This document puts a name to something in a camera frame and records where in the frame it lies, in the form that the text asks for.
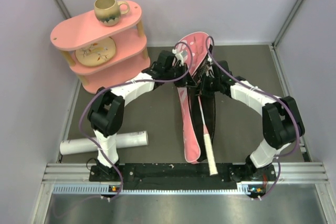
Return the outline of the pink sport racket bag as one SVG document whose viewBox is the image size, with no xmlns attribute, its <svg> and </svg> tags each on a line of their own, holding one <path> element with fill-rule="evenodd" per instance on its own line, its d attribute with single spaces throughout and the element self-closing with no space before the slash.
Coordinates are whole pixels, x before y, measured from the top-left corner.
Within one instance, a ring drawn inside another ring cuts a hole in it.
<svg viewBox="0 0 336 224">
<path fill-rule="evenodd" d="M 203 31 L 193 32 L 181 39 L 191 50 L 184 44 L 177 48 L 178 52 L 183 52 L 184 62 L 190 68 L 191 84 L 178 87 L 177 91 L 182 111 L 184 156 L 191 164 L 207 159 L 203 128 L 207 128 L 212 141 L 216 127 L 215 95 L 198 95 L 196 92 L 198 82 L 207 73 L 207 49 L 213 49 L 210 42 L 205 42 L 207 37 Z"/>
</svg>

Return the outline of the pink badminton racket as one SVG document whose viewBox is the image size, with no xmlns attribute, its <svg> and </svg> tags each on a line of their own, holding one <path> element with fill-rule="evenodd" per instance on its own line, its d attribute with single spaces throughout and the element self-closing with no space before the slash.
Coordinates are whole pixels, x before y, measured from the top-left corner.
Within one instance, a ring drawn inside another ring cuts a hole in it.
<svg viewBox="0 0 336 224">
<path fill-rule="evenodd" d="M 209 69 L 211 69 L 211 62 L 208 59 L 205 59 L 197 70 L 197 84 L 200 83 L 202 75 L 207 74 Z M 203 140 L 206 159 L 208 162 L 209 175 L 215 176 L 218 174 L 212 145 L 212 139 L 215 131 L 215 97 L 199 96 L 198 86 L 196 93 L 202 119 Z"/>
</svg>

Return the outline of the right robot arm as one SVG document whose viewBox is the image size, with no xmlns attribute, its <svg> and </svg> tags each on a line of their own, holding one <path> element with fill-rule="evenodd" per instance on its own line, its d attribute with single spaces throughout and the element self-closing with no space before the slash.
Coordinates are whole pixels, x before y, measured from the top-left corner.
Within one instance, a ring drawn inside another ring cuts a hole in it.
<svg viewBox="0 0 336 224">
<path fill-rule="evenodd" d="M 280 98 L 253 86 L 242 77 L 233 77 L 226 61 L 205 63 L 197 77 L 200 95 L 209 97 L 220 92 L 247 105 L 262 117 L 264 138 L 247 156 L 243 170 L 234 173 L 236 179 L 258 179 L 282 150 L 304 135 L 305 127 L 293 97 Z"/>
</svg>

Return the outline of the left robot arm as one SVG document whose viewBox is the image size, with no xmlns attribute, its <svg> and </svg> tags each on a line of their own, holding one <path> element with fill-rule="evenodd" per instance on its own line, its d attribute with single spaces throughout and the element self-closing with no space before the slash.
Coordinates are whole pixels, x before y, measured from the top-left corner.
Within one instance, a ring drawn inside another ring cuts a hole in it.
<svg viewBox="0 0 336 224">
<path fill-rule="evenodd" d="M 98 143 L 98 159 L 92 166 L 91 182 L 115 181 L 119 175 L 117 166 L 117 133 L 122 126 L 124 108 L 139 96 L 151 92 L 164 83 L 177 85 L 192 83 L 190 70 L 195 61 L 193 52 L 162 51 L 157 61 L 135 78 L 111 89 L 100 88 L 93 101 L 88 120 Z"/>
</svg>

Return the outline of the white shuttlecock tube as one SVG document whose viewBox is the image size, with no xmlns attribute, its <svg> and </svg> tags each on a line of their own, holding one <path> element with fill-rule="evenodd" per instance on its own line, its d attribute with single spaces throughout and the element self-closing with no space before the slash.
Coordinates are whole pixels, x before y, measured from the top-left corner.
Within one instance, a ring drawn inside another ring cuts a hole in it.
<svg viewBox="0 0 336 224">
<path fill-rule="evenodd" d="M 118 134 L 116 138 L 117 148 L 147 146 L 148 144 L 149 141 L 147 131 L 122 133 Z M 61 155 L 94 152 L 96 150 L 97 150 L 96 145 L 87 138 L 65 140 L 60 143 Z"/>
</svg>

